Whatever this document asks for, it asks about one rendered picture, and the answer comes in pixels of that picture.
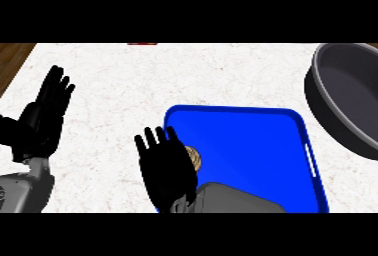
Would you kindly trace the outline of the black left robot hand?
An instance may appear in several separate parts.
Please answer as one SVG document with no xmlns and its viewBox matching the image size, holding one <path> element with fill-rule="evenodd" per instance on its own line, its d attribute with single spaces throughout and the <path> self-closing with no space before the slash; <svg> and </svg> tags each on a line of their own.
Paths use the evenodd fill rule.
<svg viewBox="0 0 378 256">
<path fill-rule="evenodd" d="M 19 119 L 0 115 L 0 145 L 10 147 L 16 163 L 34 157 L 49 158 L 55 153 L 74 89 L 63 68 L 53 65 Z"/>
</svg>

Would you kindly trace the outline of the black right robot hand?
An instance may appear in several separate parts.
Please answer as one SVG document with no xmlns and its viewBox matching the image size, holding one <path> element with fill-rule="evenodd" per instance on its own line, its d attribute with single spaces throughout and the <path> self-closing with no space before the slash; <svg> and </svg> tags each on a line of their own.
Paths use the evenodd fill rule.
<svg viewBox="0 0 378 256">
<path fill-rule="evenodd" d="M 145 128 L 134 136 L 139 165 L 151 202 L 159 213 L 170 213 L 174 202 L 196 198 L 198 176 L 187 150 L 171 127 Z"/>
</svg>

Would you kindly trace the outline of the tan cupcake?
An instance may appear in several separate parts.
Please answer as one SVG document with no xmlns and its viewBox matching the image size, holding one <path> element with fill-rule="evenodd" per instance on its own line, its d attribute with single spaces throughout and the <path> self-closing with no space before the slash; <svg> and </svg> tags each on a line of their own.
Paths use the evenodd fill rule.
<svg viewBox="0 0 378 256">
<path fill-rule="evenodd" d="M 186 148 L 186 151 L 187 151 L 189 157 L 190 157 L 190 161 L 192 161 L 192 164 L 193 164 L 195 171 L 198 172 L 199 169 L 201 169 L 201 155 L 199 155 L 199 152 L 190 146 L 184 146 L 184 148 Z"/>
</svg>

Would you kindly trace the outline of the blue plastic tray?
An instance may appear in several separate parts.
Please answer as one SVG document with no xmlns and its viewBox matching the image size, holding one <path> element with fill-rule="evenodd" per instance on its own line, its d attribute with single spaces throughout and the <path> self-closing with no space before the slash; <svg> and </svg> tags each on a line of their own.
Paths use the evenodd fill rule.
<svg viewBox="0 0 378 256">
<path fill-rule="evenodd" d="M 294 110 L 176 105 L 164 126 L 199 153 L 199 184 L 221 183 L 289 213 L 329 211 L 307 130 Z"/>
</svg>

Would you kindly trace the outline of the dark grey pot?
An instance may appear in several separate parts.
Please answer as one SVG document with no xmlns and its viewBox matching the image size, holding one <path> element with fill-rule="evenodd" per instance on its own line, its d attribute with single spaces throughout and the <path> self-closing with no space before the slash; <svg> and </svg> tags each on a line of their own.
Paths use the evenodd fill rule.
<svg viewBox="0 0 378 256">
<path fill-rule="evenodd" d="M 378 160 L 378 49 L 365 43 L 322 43 L 304 93 L 331 137 L 359 156 Z"/>
</svg>

